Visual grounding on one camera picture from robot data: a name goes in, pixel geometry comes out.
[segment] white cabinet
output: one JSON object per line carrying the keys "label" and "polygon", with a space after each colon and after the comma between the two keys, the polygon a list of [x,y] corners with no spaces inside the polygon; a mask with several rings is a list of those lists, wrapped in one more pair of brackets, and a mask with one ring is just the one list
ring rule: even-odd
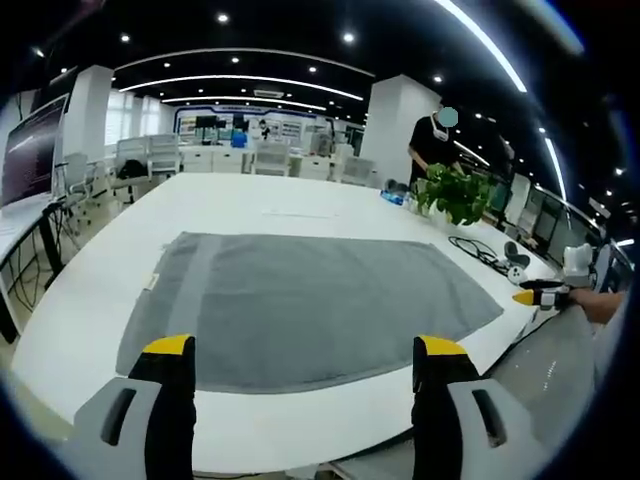
{"label": "white cabinet", "polygon": [[213,152],[213,171],[215,173],[242,173],[241,150],[220,150]]}
{"label": "white cabinet", "polygon": [[211,173],[213,171],[213,153],[211,151],[185,151],[183,155],[185,172]]}
{"label": "white cabinet", "polygon": [[310,180],[328,180],[331,165],[326,158],[305,157],[300,161],[300,178]]}

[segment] green leaves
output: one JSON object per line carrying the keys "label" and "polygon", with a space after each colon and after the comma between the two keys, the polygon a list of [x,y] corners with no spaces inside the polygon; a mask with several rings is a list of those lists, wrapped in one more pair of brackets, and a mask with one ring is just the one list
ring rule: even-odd
{"label": "green leaves", "polygon": [[449,214],[454,225],[471,225],[480,220],[491,193],[485,176],[465,175],[441,164],[429,165],[426,173],[426,179],[418,179],[412,185],[420,211],[423,207],[430,209],[435,202],[438,210]]}

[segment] face mask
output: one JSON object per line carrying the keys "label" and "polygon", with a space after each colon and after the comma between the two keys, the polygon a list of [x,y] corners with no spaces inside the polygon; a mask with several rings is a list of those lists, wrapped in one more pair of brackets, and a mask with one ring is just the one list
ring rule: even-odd
{"label": "face mask", "polygon": [[449,129],[445,129],[444,131],[438,130],[436,126],[436,122],[433,119],[433,115],[429,117],[431,119],[431,125],[433,126],[433,136],[442,142],[447,142],[449,140]]}

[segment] human hand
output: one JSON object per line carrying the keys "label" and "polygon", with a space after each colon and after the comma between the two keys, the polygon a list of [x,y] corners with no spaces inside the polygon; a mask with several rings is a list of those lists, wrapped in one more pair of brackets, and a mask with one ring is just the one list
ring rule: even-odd
{"label": "human hand", "polygon": [[622,303],[624,293],[596,293],[576,288],[569,292],[569,298],[582,307],[590,322],[608,323]]}

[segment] gray towel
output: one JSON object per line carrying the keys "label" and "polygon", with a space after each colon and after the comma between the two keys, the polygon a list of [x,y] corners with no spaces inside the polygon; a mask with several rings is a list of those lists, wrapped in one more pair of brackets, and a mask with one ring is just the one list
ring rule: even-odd
{"label": "gray towel", "polygon": [[502,314],[432,245],[181,234],[141,294],[118,352],[126,375],[153,340],[196,336],[200,390],[315,390],[407,365],[426,334],[460,340]]}

